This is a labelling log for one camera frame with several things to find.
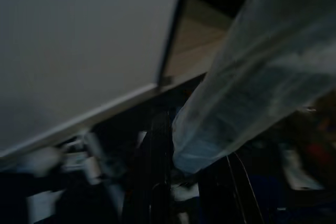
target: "translucent plastic sheet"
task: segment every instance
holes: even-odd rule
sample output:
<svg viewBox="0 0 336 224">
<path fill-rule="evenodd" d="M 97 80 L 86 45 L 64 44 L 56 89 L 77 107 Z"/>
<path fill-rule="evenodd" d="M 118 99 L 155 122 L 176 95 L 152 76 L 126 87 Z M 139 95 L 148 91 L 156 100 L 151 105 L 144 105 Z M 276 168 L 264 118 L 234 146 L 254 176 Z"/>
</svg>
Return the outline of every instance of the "translucent plastic sheet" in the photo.
<svg viewBox="0 0 336 224">
<path fill-rule="evenodd" d="M 247 0 L 173 123 L 174 163 L 195 173 L 336 87 L 335 0 Z"/>
</svg>

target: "white object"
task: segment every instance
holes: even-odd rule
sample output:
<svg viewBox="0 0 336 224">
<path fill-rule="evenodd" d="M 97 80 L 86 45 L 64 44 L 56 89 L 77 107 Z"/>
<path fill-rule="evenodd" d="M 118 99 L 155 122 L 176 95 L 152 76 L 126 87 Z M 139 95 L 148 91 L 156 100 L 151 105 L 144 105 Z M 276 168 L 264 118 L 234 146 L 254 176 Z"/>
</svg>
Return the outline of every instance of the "white object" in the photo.
<svg viewBox="0 0 336 224">
<path fill-rule="evenodd" d="M 142 144 L 145 136 L 147 135 L 147 131 L 140 131 L 138 133 L 138 141 L 137 141 L 137 148 L 140 147 L 140 145 Z"/>
<path fill-rule="evenodd" d="M 45 147 L 24 156 L 23 166 L 36 177 L 43 177 L 60 162 L 61 157 L 57 148 Z"/>
<path fill-rule="evenodd" d="M 155 93 L 177 0 L 0 0 L 0 157 Z"/>
<path fill-rule="evenodd" d="M 83 163 L 88 157 L 86 152 L 76 152 L 65 154 L 64 164 L 62 165 L 63 172 L 73 172 L 75 170 L 82 170 Z"/>
<path fill-rule="evenodd" d="M 27 203 L 30 224 L 46 219 L 53 214 L 50 191 L 44 191 L 28 197 Z"/>
<path fill-rule="evenodd" d="M 288 184 L 293 190 L 323 190 L 324 187 L 310 177 L 302 168 L 298 153 L 285 144 L 280 144 L 282 168 Z"/>
<path fill-rule="evenodd" d="M 75 141 L 65 144 L 62 146 L 62 151 L 66 152 L 70 147 L 74 146 L 76 150 L 81 150 L 84 147 L 83 141 L 81 138 L 77 138 Z"/>
<path fill-rule="evenodd" d="M 54 215 L 56 213 L 56 201 L 59 200 L 59 198 L 61 197 L 62 193 L 64 193 L 65 190 L 61 190 L 61 191 L 53 191 L 50 192 L 49 194 L 49 201 L 51 204 L 51 214 Z"/>
<path fill-rule="evenodd" d="M 97 185 L 101 182 L 101 171 L 95 157 L 88 157 L 83 163 L 83 170 L 88 182 L 91 185 Z"/>
<path fill-rule="evenodd" d="M 110 197 L 113 201 L 114 207 L 117 210 L 118 217 L 121 219 L 122 208 L 124 206 L 125 192 L 118 184 L 112 184 L 107 186 Z"/>
<path fill-rule="evenodd" d="M 172 185 L 172 193 L 175 201 L 185 201 L 200 196 L 198 191 L 198 184 L 193 185 L 190 188 L 186 188 L 180 185 Z"/>
<path fill-rule="evenodd" d="M 181 224 L 189 224 L 189 215 L 186 212 L 179 212 L 177 216 Z"/>
</svg>

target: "white panel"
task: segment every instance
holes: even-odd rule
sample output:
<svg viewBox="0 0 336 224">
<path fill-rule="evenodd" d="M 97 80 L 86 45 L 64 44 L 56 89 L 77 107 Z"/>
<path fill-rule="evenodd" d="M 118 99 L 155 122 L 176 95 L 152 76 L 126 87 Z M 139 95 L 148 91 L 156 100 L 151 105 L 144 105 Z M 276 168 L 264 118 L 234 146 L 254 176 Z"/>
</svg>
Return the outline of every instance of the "white panel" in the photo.
<svg viewBox="0 0 336 224">
<path fill-rule="evenodd" d="M 0 0 L 0 150 L 153 85 L 175 4 Z"/>
</svg>

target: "white wall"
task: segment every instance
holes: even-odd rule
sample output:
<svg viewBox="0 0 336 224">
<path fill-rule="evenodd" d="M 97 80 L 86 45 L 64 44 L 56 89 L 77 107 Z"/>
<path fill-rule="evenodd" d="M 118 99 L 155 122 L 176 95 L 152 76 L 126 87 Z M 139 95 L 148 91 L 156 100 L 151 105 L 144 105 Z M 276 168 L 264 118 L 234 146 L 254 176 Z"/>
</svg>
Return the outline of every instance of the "white wall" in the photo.
<svg viewBox="0 0 336 224">
<path fill-rule="evenodd" d="M 2 155 L 152 88 L 175 4 L 0 0 Z"/>
</svg>

